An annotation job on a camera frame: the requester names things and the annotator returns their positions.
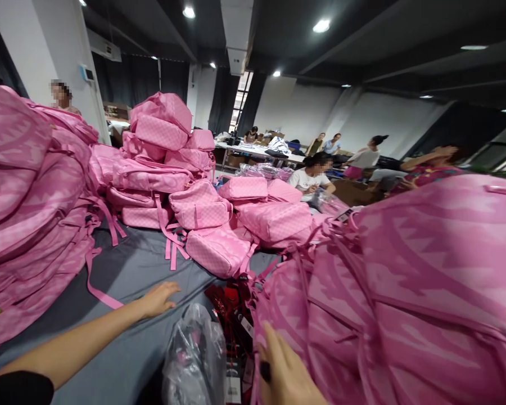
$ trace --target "plastic bag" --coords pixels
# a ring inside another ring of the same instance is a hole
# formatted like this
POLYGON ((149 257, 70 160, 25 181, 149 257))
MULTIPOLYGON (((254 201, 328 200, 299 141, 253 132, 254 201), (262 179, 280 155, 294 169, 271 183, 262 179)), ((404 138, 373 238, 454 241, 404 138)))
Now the plastic bag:
POLYGON ((174 325, 163 366, 163 403, 221 405, 225 403, 227 355, 221 325, 208 310, 190 305, 174 325))

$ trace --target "sleeve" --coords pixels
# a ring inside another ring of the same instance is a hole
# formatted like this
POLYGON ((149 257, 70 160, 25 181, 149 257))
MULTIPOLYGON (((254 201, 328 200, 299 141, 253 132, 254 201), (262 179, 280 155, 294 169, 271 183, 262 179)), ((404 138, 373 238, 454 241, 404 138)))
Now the sleeve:
POLYGON ((52 381, 29 371, 0 376, 0 405, 49 405, 55 393, 52 381))

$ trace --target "hand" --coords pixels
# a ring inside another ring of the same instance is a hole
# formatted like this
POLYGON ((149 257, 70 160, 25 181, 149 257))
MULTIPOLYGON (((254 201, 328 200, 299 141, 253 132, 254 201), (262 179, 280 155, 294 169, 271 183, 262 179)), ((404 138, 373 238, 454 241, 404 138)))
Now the hand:
POLYGON ((137 303, 142 308, 143 318, 154 318, 166 310, 176 307, 176 304, 167 301, 171 295, 181 291, 178 283, 165 282, 152 288, 148 294, 139 299, 137 303))
POLYGON ((266 349, 259 345, 260 359, 270 364, 271 381, 260 380, 264 405, 327 405, 300 357, 279 333, 264 324, 266 349))

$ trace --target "pink strap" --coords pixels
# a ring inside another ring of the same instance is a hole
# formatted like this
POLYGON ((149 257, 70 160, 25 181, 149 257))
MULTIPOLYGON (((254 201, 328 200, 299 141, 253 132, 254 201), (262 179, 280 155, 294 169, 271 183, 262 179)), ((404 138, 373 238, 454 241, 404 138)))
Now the pink strap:
POLYGON ((86 267, 88 269, 88 280, 87 280, 88 291, 90 291, 90 293, 93 296, 95 296, 98 300, 100 300, 101 302, 103 302, 105 305, 108 305, 112 309, 118 309, 120 307, 123 307, 124 304, 122 304, 121 302, 115 300, 113 297, 108 296, 103 291, 100 291, 100 290, 94 288, 92 286, 92 284, 90 284, 90 275, 92 274, 92 262, 93 262, 93 258, 94 258, 94 256, 97 256, 99 253, 101 253, 101 248, 100 247, 98 247, 97 249, 93 249, 93 250, 88 251, 86 253, 86 255, 85 255, 85 258, 86 258, 86 267))

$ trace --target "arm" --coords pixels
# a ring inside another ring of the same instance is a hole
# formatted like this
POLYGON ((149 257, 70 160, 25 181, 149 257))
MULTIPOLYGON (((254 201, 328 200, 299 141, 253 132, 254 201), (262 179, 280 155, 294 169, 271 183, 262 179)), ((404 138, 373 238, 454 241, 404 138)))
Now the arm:
POLYGON ((132 324, 164 313, 175 304, 167 302, 180 291, 177 283, 163 283, 143 298, 100 318, 78 326, 26 353, 0 370, 0 375, 30 371, 48 377, 55 390, 132 324))

